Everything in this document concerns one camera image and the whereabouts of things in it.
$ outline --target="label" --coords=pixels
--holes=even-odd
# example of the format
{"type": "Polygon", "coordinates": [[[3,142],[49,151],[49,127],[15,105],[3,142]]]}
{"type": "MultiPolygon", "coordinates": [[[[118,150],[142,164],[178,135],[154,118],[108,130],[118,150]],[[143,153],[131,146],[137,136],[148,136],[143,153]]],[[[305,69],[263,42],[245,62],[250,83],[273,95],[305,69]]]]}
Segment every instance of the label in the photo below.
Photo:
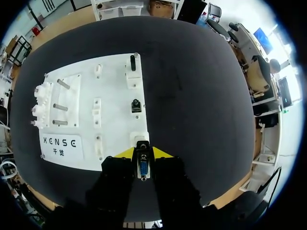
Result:
{"type": "Polygon", "coordinates": [[[40,135],[40,146],[46,160],[82,161],[83,149],[78,135],[45,134],[40,135]]]}

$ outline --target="cable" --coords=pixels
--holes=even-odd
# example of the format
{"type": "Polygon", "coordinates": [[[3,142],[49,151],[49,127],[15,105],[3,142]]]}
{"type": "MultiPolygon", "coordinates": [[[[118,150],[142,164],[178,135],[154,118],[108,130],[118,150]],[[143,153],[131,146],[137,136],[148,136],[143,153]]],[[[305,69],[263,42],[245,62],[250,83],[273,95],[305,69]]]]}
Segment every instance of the cable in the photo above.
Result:
{"type": "Polygon", "coordinates": [[[1,120],[0,120],[0,126],[10,130],[11,128],[10,127],[7,127],[1,120]]]}
{"type": "Polygon", "coordinates": [[[0,126],[6,128],[8,130],[11,129],[10,127],[8,127],[8,125],[9,125],[9,110],[7,108],[6,108],[6,125],[1,120],[0,120],[0,123],[1,123],[0,126]]]}
{"type": "Polygon", "coordinates": [[[11,165],[13,165],[13,166],[15,167],[15,172],[12,173],[11,175],[2,176],[1,179],[7,180],[7,179],[10,179],[10,178],[13,178],[14,176],[16,176],[16,175],[17,175],[17,166],[16,166],[16,164],[14,164],[14,163],[11,162],[11,161],[3,161],[3,162],[0,164],[0,170],[1,170],[1,171],[3,171],[3,166],[4,166],[5,164],[11,164],[11,165]]]}
{"type": "Polygon", "coordinates": [[[271,200],[272,200],[272,198],[273,198],[273,195],[274,195],[275,189],[276,189],[277,184],[278,184],[278,181],[279,181],[280,174],[281,174],[281,172],[282,172],[282,167],[281,167],[281,166],[280,166],[280,167],[278,167],[278,168],[276,169],[276,171],[278,171],[278,170],[279,170],[279,173],[278,173],[278,177],[277,177],[277,180],[276,180],[276,184],[275,184],[275,186],[274,186],[273,192],[272,192],[271,197],[270,197],[270,199],[269,199],[269,202],[268,202],[268,206],[267,206],[266,211],[269,209],[269,206],[270,206],[271,200]]]}

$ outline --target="metal rod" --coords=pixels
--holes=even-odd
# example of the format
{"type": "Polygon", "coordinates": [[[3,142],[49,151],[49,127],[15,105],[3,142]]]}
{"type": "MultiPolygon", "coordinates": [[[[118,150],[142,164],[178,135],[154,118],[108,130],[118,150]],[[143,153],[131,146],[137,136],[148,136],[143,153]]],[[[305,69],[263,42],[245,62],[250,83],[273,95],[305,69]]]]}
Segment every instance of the metal rod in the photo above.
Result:
{"type": "Polygon", "coordinates": [[[27,7],[28,7],[28,9],[29,9],[31,15],[33,16],[34,20],[36,21],[37,25],[40,27],[41,30],[43,30],[44,27],[42,26],[42,24],[40,23],[40,21],[37,19],[36,15],[34,14],[34,12],[33,12],[33,10],[32,10],[32,8],[31,8],[31,6],[30,6],[29,3],[27,4],[27,7]]]}
{"type": "Polygon", "coordinates": [[[73,8],[73,11],[76,11],[77,9],[76,9],[76,6],[75,6],[75,3],[73,2],[73,0],[71,0],[71,6],[72,6],[72,8],[73,8]]]}
{"type": "Polygon", "coordinates": [[[55,104],[55,103],[53,104],[53,108],[60,109],[60,110],[63,110],[63,111],[67,111],[68,110],[67,107],[59,105],[59,104],[55,104]]]}
{"type": "Polygon", "coordinates": [[[50,0],[50,1],[51,1],[51,4],[52,4],[53,8],[54,8],[54,4],[53,4],[53,1],[52,1],[52,0],[50,0]]]}
{"type": "Polygon", "coordinates": [[[60,79],[57,80],[57,83],[60,84],[61,86],[63,86],[64,88],[68,89],[68,90],[71,88],[68,84],[66,84],[65,82],[63,82],[60,79]]]}
{"type": "Polygon", "coordinates": [[[53,120],[53,121],[52,121],[52,124],[54,124],[54,125],[64,125],[64,126],[66,126],[66,125],[68,125],[68,122],[67,122],[67,121],[53,120]]]}
{"type": "Polygon", "coordinates": [[[45,9],[47,10],[47,12],[49,12],[49,10],[47,9],[47,6],[46,6],[45,1],[44,1],[44,0],[42,0],[42,2],[43,2],[43,4],[44,4],[44,7],[45,7],[45,9]]]}

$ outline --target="box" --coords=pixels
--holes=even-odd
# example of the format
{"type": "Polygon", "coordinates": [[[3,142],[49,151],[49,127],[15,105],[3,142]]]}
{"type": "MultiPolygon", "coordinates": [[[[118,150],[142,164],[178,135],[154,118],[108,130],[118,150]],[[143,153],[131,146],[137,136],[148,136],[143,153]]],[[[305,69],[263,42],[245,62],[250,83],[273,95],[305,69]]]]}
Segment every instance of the box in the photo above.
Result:
{"type": "Polygon", "coordinates": [[[121,6],[121,9],[124,16],[140,16],[143,7],[144,2],[127,2],[121,6]]]}
{"type": "Polygon", "coordinates": [[[119,17],[119,7],[101,10],[99,11],[99,13],[101,15],[101,20],[110,19],[110,18],[118,18],[119,17]]]}
{"type": "Polygon", "coordinates": [[[149,14],[160,18],[172,18],[174,6],[168,1],[151,0],[149,3],[149,14]]]}

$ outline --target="black mat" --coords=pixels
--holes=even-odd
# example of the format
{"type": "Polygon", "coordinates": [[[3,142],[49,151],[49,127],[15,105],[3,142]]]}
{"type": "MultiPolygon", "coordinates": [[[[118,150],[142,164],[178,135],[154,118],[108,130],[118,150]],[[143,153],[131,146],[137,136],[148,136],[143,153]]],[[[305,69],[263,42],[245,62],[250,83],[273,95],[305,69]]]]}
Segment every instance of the black mat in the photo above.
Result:
{"type": "MultiPolygon", "coordinates": [[[[44,44],[24,62],[12,99],[12,143],[19,172],[63,205],[84,201],[99,172],[40,159],[34,88],[44,73],[89,58],[138,52],[142,58],[151,145],[182,157],[203,204],[250,170],[254,117],[248,88],[229,44],[209,28],[155,17],[91,23],[44,44]]],[[[159,219],[152,181],[133,185],[126,221],[159,219]]]]}

